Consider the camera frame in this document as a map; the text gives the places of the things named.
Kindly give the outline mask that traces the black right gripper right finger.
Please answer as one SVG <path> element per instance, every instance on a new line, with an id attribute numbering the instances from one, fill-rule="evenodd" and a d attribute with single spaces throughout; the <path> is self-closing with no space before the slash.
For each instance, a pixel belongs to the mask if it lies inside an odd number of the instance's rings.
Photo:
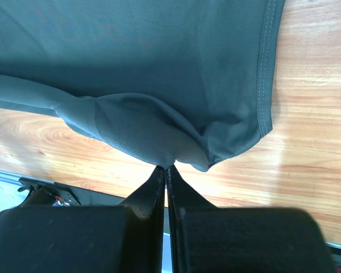
<path id="1" fill-rule="evenodd" d="M 167 171 L 174 272 L 333 272 L 319 226 L 297 208 L 219 208 Z"/>

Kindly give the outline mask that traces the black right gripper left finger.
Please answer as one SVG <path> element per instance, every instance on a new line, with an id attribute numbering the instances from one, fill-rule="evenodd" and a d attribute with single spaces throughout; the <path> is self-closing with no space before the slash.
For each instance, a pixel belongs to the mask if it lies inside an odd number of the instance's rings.
<path id="1" fill-rule="evenodd" d="M 0 215 L 0 272 L 160 272 L 165 170 L 115 206 L 18 206 Z"/>

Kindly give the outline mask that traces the grey t-shirt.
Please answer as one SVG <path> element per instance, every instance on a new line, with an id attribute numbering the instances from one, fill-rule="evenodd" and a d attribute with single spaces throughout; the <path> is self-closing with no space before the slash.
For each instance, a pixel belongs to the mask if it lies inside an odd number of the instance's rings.
<path id="1" fill-rule="evenodd" d="M 272 130 L 283 1 L 0 1 L 0 108 L 207 171 Z"/>

